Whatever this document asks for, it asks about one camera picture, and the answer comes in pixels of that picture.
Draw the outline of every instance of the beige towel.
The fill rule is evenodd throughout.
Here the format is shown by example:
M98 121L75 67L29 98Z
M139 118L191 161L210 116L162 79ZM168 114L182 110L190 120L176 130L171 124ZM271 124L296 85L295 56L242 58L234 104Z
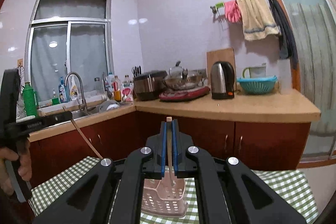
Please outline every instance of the beige towel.
M279 34L266 0L237 0L237 3L246 40L258 40L269 34Z

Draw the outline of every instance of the pink plastic basket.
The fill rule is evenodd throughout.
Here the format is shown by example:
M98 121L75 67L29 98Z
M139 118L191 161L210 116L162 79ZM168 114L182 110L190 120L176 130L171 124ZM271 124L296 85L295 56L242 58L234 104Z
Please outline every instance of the pink plastic basket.
M169 171L162 180L145 179L142 211L163 217L184 217L188 209L185 181L174 176L174 182L172 187Z

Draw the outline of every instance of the blue colander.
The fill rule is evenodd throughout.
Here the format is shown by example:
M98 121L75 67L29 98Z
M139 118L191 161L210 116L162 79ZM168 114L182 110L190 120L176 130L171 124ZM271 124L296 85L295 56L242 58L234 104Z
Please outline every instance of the blue colander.
M277 77L238 78L237 82L248 94L267 94L274 88Z

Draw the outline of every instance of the metal bolt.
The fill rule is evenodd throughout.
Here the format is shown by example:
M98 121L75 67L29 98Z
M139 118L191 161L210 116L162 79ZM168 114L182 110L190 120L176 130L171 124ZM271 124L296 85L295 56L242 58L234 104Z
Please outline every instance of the metal bolt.
M140 149L140 152L141 152L142 154L147 155L147 154L149 154L150 152L152 152L152 150L151 150L149 147L145 146L145 147L143 147L143 148Z
M235 157L231 157L227 160L229 162L229 164L231 165L237 165L239 163L239 160Z
M111 161L110 159L102 159L102 160L100 161L100 164L101 164L102 166L109 166L111 163L112 163L112 161Z
M198 147L197 146L189 146L188 147L188 151L192 154L195 154L199 151Z

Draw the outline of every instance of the stainless steel faucet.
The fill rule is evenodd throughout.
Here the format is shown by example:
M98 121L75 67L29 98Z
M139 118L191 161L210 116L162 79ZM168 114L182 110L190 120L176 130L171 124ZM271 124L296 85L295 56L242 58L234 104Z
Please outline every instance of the stainless steel faucet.
M83 89L83 82L82 82L82 79L79 76L79 74L76 73L76 72L72 72L72 71L70 73L68 73L68 75L65 77L64 85L67 86L68 79L69 79L70 75L76 75L78 80L79 80L79 85L80 85L81 94L82 94L82 104L79 105L79 109L87 111L87 105L86 105L86 100L85 100L85 96L84 96L84 89Z

